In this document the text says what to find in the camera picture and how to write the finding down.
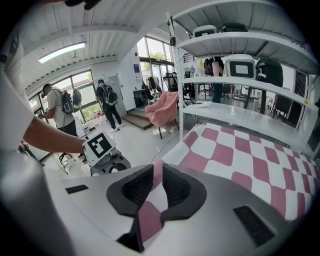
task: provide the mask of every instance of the fluorescent light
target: fluorescent light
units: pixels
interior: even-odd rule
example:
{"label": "fluorescent light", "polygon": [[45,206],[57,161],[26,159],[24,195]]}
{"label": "fluorescent light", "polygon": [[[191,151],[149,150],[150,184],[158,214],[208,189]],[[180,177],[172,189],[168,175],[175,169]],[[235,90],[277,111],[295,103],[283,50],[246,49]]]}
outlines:
{"label": "fluorescent light", "polygon": [[41,57],[39,59],[39,62],[40,63],[45,63],[48,60],[51,60],[52,58],[57,57],[57,56],[59,56],[61,54],[65,54],[67,52],[70,52],[70,51],[73,51],[73,50],[76,50],[76,49],[84,48],[85,46],[86,46],[86,43],[79,42],[79,43],[75,43],[75,44],[60,48],[58,50],[55,50],[55,51],[53,51],[53,52]]}

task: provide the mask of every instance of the pink chair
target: pink chair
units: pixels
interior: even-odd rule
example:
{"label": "pink chair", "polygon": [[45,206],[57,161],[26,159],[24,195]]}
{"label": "pink chair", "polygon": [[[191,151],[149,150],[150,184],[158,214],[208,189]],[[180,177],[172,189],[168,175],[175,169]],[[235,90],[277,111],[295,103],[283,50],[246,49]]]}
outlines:
{"label": "pink chair", "polygon": [[175,121],[175,124],[179,126],[176,120],[177,117],[177,102],[178,102],[178,93],[165,91],[161,97],[152,105],[146,106],[144,108],[146,116],[149,118],[150,123],[158,127],[160,138],[162,139],[162,134],[160,127],[171,122]]}

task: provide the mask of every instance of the checkered cloth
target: checkered cloth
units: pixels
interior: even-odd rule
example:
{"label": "checkered cloth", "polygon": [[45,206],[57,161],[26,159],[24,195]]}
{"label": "checkered cloth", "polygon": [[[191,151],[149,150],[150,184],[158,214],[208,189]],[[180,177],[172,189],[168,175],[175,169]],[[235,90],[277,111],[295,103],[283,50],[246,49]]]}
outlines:
{"label": "checkered cloth", "polygon": [[139,211],[145,246],[162,228],[159,217],[168,207],[161,185],[163,163],[232,180],[288,221],[308,211],[320,187],[319,169],[309,157],[238,130],[202,124],[154,165],[153,188]]}

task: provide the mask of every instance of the white shelf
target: white shelf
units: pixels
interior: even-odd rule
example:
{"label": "white shelf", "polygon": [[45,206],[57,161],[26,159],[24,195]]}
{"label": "white shelf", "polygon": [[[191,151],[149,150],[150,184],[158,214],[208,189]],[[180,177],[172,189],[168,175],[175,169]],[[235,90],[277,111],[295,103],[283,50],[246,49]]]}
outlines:
{"label": "white shelf", "polygon": [[241,23],[249,31],[279,35],[301,45],[306,43],[286,11],[269,0],[208,1],[177,13],[172,18],[190,34],[200,26],[214,25],[221,30],[225,23]]}
{"label": "white shelf", "polygon": [[295,129],[270,116],[240,107],[213,102],[208,103],[207,107],[197,106],[189,105],[183,109],[183,112],[244,127],[288,144],[298,152],[305,151],[305,145],[301,143]]}
{"label": "white shelf", "polygon": [[303,74],[320,74],[316,58],[296,43],[260,32],[225,32],[208,34],[177,45],[200,58],[248,54],[267,58],[291,67]]}
{"label": "white shelf", "polygon": [[230,77],[230,76],[198,76],[193,78],[183,78],[181,83],[204,83],[204,84],[229,84],[229,85],[242,85],[249,86],[256,89],[266,90],[273,92],[277,95],[282,95],[286,98],[289,98],[295,102],[298,102],[302,105],[307,106],[313,111],[318,111],[318,107],[308,101],[298,94],[291,92],[289,90],[283,89],[281,87],[275,86],[272,83],[261,82],[253,79],[241,78],[241,77]]}

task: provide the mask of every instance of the sneaker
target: sneaker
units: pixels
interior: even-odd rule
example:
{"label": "sneaker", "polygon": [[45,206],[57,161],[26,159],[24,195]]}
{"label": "sneaker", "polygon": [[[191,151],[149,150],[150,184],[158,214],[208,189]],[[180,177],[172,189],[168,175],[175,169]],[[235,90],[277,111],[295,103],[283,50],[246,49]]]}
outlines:
{"label": "sneaker", "polygon": [[81,158],[83,158],[83,157],[85,157],[85,154],[84,154],[84,153],[81,153],[80,155],[78,155],[78,159],[81,159]]}
{"label": "sneaker", "polygon": [[116,127],[115,129],[111,129],[111,130],[110,130],[110,133],[115,133],[115,132],[117,132],[117,131],[119,131],[119,128]]}

